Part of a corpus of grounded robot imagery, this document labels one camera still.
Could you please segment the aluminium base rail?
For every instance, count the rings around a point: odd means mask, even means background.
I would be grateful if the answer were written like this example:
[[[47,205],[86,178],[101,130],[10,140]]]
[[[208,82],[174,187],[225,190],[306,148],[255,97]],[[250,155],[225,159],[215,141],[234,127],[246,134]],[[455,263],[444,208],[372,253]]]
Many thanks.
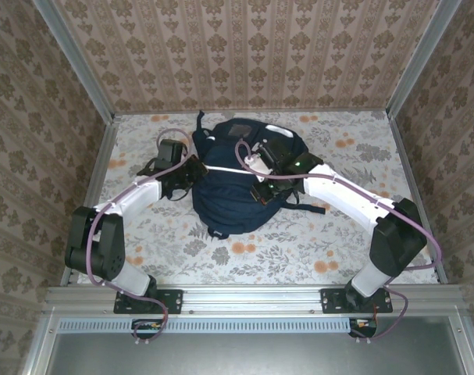
[[[337,285],[166,285],[183,292],[182,317],[306,317],[323,314],[324,294]],[[393,312],[405,316],[466,315],[468,304],[453,284],[400,284],[390,288]],[[116,293],[107,287],[76,284],[51,287],[42,313],[60,316],[111,316]]]

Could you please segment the aluminium side rail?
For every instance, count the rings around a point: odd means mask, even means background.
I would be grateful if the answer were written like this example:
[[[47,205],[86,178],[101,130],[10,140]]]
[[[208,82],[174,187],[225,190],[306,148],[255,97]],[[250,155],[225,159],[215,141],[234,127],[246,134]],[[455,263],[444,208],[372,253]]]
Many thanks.
[[[98,204],[102,186],[105,181],[106,171],[111,159],[112,150],[115,147],[121,117],[115,116],[112,122],[105,127],[102,141],[96,156],[94,167],[91,173],[87,191],[82,202],[77,206],[91,207]]]
[[[444,270],[444,264],[443,264],[443,251],[437,241],[437,239],[434,237],[431,226],[429,224],[428,217],[426,215],[426,211],[424,208],[424,205],[422,203],[421,195],[419,193],[419,189],[417,186],[417,183],[415,181],[414,174],[412,172],[412,166],[409,162],[407,153],[405,151],[405,145],[402,140],[401,134],[398,130],[397,127],[397,122],[395,118],[388,116],[388,121],[390,124],[390,129],[392,131],[392,135],[394,137],[395,144],[397,146],[397,151],[398,155],[400,156],[401,160],[401,165],[403,167],[403,170],[405,172],[405,177],[408,182],[408,187],[409,191],[411,192],[412,198],[414,200],[414,203],[417,206],[417,209],[419,211],[419,215],[422,221],[422,226],[425,230],[427,230],[430,234],[432,239],[428,240],[428,249],[430,256],[433,260],[434,263],[434,269],[437,274],[437,279],[440,284],[447,284],[448,283],[448,278],[446,275],[446,272]]]

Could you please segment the aluminium frame post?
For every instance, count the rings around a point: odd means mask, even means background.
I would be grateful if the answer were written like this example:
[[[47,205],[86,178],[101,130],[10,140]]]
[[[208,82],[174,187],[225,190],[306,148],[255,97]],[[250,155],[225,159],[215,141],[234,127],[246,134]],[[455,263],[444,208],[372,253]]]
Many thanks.
[[[439,1],[387,104],[386,112],[390,120],[394,120],[400,112],[461,2],[462,0]]]
[[[77,40],[71,34],[62,15],[53,0],[33,0],[38,12],[48,25],[59,47],[72,66],[77,78],[82,83],[95,109],[106,125],[113,123],[115,111],[102,90],[98,78],[92,72],[90,65],[85,59],[82,48],[78,46]]]

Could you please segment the black base connector housing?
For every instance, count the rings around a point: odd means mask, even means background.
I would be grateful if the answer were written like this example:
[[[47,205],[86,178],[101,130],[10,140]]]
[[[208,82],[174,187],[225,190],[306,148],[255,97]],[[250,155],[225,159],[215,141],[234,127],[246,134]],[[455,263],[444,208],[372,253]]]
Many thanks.
[[[349,319],[350,332],[353,338],[372,338],[376,334],[377,321],[375,318]]]
[[[131,334],[137,340],[151,340],[162,330],[163,319],[136,319],[131,323]]]

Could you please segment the grey metal sheet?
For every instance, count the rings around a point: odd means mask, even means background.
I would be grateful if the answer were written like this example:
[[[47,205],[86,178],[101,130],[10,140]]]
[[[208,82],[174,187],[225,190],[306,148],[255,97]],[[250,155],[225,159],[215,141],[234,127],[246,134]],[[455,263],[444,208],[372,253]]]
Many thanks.
[[[22,375],[474,375],[467,320],[408,317],[388,335],[63,334],[42,323]]]

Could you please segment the navy blue backpack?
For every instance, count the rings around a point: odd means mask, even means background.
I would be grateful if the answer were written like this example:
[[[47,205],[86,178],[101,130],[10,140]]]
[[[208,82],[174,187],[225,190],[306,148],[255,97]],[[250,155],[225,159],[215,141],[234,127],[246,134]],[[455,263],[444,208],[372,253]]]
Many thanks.
[[[282,204],[276,199],[268,205],[255,201],[251,188],[262,181],[237,160],[238,156],[243,159],[247,150],[244,146],[237,148],[238,141],[245,141],[253,152],[270,142],[281,142],[298,154],[307,152],[308,146],[296,132],[245,118],[218,123],[210,130],[202,126],[204,116],[205,113],[200,111],[192,139],[208,173],[192,187],[192,200],[194,211],[208,227],[211,237],[226,239],[232,234],[251,233],[281,209],[326,213],[323,207],[289,203],[287,200],[291,195],[298,196],[297,190],[286,192]]]

